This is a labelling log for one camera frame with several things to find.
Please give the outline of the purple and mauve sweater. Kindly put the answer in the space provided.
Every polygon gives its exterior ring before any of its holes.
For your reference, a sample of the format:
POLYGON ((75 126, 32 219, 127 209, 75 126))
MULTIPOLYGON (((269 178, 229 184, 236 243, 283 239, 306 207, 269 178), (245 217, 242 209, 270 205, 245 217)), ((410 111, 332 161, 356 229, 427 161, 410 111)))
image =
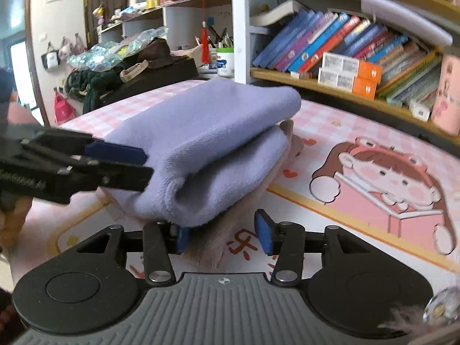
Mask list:
POLYGON ((142 149, 153 175, 142 192, 111 189, 125 213, 190 230, 186 256, 218 270, 241 216, 302 149, 291 87, 212 79, 131 117, 107 141, 142 149))

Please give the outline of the dark clothes pile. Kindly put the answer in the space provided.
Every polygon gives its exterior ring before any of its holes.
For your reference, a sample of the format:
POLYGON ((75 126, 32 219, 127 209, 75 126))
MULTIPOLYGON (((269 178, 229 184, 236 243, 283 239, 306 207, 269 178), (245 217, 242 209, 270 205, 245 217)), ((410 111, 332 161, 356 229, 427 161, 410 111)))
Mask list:
POLYGON ((69 58, 71 73, 64 92, 83 104, 87 114, 149 90, 198 77, 188 55, 172 54, 167 41, 134 40, 128 45, 109 42, 69 58))

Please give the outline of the white side shelf unit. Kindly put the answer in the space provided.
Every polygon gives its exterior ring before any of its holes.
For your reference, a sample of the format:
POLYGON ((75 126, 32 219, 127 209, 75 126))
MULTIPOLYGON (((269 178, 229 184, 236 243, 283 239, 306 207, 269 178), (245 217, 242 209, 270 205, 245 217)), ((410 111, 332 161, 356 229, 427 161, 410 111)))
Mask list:
POLYGON ((166 28, 164 38, 171 50, 191 49, 201 39, 202 25, 215 44, 233 35, 231 0, 179 0, 145 10, 126 21, 103 29, 98 41, 121 42, 145 30, 166 28))

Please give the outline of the lower orange white box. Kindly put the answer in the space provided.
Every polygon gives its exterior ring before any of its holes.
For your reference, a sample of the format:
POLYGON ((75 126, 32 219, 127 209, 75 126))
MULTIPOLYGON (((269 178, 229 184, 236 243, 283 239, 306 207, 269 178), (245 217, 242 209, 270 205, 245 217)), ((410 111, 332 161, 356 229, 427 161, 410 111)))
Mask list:
POLYGON ((370 100, 375 98, 377 91, 377 85, 371 80, 324 68, 319 68, 317 83, 370 100))

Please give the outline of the orange white box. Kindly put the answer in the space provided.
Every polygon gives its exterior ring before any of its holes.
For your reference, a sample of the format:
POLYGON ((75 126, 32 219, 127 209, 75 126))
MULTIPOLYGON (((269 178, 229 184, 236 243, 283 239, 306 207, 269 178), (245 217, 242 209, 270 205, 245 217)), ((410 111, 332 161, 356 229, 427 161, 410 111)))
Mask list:
POLYGON ((361 61, 344 55, 325 52, 322 57, 322 68, 368 79, 375 84, 380 84, 383 69, 377 64, 361 61))
POLYGON ((371 80, 324 68, 319 68, 317 83, 370 100, 375 98, 377 91, 377 85, 371 80))

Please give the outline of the white cream jar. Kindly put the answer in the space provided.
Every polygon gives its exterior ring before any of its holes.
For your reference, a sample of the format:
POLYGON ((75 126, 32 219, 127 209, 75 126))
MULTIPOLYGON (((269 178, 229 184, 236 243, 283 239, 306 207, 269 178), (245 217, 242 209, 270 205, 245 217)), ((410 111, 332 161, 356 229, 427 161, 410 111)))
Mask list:
POLYGON ((218 47, 217 48, 217 69, 218 75, 226 78, 234 77, 234 48, 218 47))

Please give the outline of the white USB charger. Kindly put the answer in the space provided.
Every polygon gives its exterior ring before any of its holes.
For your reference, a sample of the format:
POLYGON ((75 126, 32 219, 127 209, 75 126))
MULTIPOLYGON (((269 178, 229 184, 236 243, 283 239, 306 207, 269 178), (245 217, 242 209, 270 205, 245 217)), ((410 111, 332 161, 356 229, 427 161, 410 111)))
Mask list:
POLYGON ((430 119, 431 109, 427 107, 424 103, 419 103, 416 101, 410 101, 409 109, 412 113, 413 118, 420 120, 422 122, 428 122, 430 119))

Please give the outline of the upper orange white box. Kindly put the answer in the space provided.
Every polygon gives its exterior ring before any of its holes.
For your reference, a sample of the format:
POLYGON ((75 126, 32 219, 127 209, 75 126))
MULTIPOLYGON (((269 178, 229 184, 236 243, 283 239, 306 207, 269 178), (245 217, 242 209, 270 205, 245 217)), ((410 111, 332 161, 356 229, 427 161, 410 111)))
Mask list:
POLYGON ((322 68, 368 79, 375 84, 380 84, 383 69, 377 64, 361 61, 344 55, 325 52, 322 57, 322 68))

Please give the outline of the pink cylindrical cup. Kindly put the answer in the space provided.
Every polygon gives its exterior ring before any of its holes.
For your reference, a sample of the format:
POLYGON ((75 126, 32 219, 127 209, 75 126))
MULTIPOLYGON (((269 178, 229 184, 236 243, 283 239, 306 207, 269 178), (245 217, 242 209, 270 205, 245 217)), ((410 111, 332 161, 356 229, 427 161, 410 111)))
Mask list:
POLYGON ((459 135, 459 87, 459 57, 445 54, 431 119, 439 129, 454 136, 459 135))

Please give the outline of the row of colourful books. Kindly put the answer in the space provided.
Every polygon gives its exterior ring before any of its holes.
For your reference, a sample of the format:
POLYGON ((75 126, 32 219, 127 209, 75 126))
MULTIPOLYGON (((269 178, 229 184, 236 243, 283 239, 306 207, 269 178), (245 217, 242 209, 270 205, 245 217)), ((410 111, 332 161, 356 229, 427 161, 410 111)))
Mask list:
POLYGON ((393 108, 409 108, 410 101, 416 101, 432 109, 442 66, 440 47, 358 13, 301 9, 281 19, 275 23, 272 38, 253 56, 250 74, 334 96, 360 97, 317 83, 325 52, 382 67, 380 84, 370 101, 393 108))

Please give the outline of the wooden white bookshelf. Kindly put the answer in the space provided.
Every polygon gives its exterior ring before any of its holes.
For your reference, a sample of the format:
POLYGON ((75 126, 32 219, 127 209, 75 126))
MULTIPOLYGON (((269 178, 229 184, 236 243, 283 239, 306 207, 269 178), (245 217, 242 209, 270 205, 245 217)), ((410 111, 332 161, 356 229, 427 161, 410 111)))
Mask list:
POLYGON ((231 0, 234 77, 383 122, 459 154, 459 102, 441 85, 459 52, 459 0, 231 0))

